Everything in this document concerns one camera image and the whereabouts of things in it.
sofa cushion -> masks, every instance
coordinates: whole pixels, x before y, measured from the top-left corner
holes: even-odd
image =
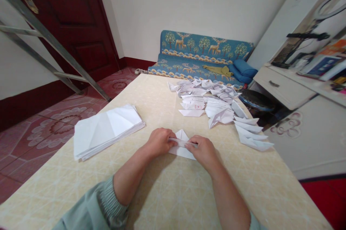
[[[234,65],[229,65],[228,68],[230,69],[230,72],[233,72],[233,76],[235,76],[240,82],[247,84],[252,82],[252,77],[242,75]]]
[[[238,69],[239,73],[250,78],[255,77],[258,70],[248,65],[244,60],[237,59],[233,62],[233,65]]]

light green sleeve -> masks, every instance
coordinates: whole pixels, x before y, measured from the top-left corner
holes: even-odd
[[[127,208],[115,196],[112,176],[88,190],[53,229],[125,229]]]
[[[266,227],[261,225],[261,223],[257,220],[257,218],[254,216],[254,214],[250,211],[251,214],[251,224],[250,224],[250,230],[267,230]]]

beige tablecloth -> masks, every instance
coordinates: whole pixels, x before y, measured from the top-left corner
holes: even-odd
[[[174,78],[141,74],[101,112],[133,104],[146,127],[85,162],[73,158],[73,138],[0,206],[10,229],[51,229],[92,186],[115,173],[157,127],[208,137],[250,209],[269,229],[331,229],[275,150],[239,142],[234,124],[208,129],[208,117],[183,117]],[[212,183],[194,160],[166,154],[153,161],[130,206],[128,228],[219,229]]]

stool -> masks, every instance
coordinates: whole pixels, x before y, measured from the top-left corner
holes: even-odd
[[[251,111],[251,109],[257,112],[272,112],[275,109],[275,104],[267,98],[265,95],[250,89],[246,89],[239,96],[241,102]]]

ladder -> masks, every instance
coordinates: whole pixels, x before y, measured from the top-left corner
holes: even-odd
[[[75,79],[82,82],[89,83],[105,100],[110,102],[112,99],[103,91],[103,89],[95,82],[95,80],[82,68],[82,66],[74,59],[74,57],[59,43],[59,41],[47,30],[47,28],[35,17],[35,15],[27,8],[21,0],[7,0],[21,16],[28,22],[34,29],[20,29],[15,27],[6,26],[0,20],[0,31],[4,32],[13,42],[20,48],[25,50],[30,56],[52,72],[59,80],[64,82],[69,88],[79,95],[83,91],[78,89],[69,79]],[[45,39],[79,74],[80,76],[67,74],[58,71],[48,61],[46,61],[40,54],[24,42],[17,34],[31,35],[42,37]]]

